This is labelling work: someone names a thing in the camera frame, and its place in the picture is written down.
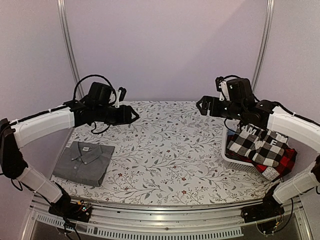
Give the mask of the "grey long sleeve shirt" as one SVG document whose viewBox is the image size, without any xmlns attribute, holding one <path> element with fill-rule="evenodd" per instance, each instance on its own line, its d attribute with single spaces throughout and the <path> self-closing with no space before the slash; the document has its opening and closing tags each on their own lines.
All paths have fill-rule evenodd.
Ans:
<svg viewBox="0 0 320 240">
<path fill-rule="evenodd" d="M 59 157 L 53 175 L 74 183 L 101 186 L 115 147 L 73 141 Z"/>
</svg>

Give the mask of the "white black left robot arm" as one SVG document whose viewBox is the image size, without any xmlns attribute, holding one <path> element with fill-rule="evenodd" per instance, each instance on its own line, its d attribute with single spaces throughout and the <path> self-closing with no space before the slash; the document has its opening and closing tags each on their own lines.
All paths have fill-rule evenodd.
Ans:
<svg viewBox="0 0 320 240">
<path fill-rule="evenodd" d="M 88 106 L 70 100 L 24 119 L 4 118 L 0 121 L 0 169 L 6 178 L 20 182 L 44 197 L 63 217 L 70 217 L 75 210 L 68 193 L 31 165 L 23 155 L 24 149 L 50 135 L 83 125 L 98 122 L 108 126 L 129 125 L 139 117 L 130 105 Z"/>
</svg>

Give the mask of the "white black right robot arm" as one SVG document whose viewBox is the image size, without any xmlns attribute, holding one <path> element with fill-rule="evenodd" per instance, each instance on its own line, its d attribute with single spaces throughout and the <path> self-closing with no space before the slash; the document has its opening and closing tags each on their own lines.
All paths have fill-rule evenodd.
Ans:
<svg viewBox="0 0 320 240">
<path fill-rule="evenodd" d="M 220 100 L 203 96 L 196 107 L 201 115 L 239 120 L 243 125 L 252 124 L 301 143 L 315 152 L 320 151 L 320 126 L 289 112 L 278 102 L 269 100 Z M 303 194 L 320 184 L 320 160 L 316 158 L 305 169 L 270 190 L 259 206 L 262 218 L 269 218 L 289 199 Z"/>
</svg>

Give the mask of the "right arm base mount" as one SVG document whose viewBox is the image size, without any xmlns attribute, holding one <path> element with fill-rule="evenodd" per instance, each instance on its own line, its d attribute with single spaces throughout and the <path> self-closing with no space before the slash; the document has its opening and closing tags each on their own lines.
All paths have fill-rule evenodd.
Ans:
<svg viewBox="0 0 320 240">
<path fill-rule="evenodd" d="M 260 204 L 243 207 L 240 216 L 244 219 L 245 223 L 251 223 L 280 216 L 284 213 L 285 210 L 281 204 L 268 200 Z"/>
</svg>

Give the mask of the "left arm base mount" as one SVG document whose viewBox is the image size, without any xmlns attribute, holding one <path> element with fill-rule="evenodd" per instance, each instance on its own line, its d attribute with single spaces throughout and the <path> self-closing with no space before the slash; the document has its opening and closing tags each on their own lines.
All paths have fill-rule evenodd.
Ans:
<svg viewBox="0 0 320 240">
<path fill-rule="evenodd" d="M 92 214 L 92 204 L 78 200 L 71 202 L 69 200 L 59 200 L 57 203 L 52 203 L 48 212 L 52 215 L 88 223 Z"/>
</svg>

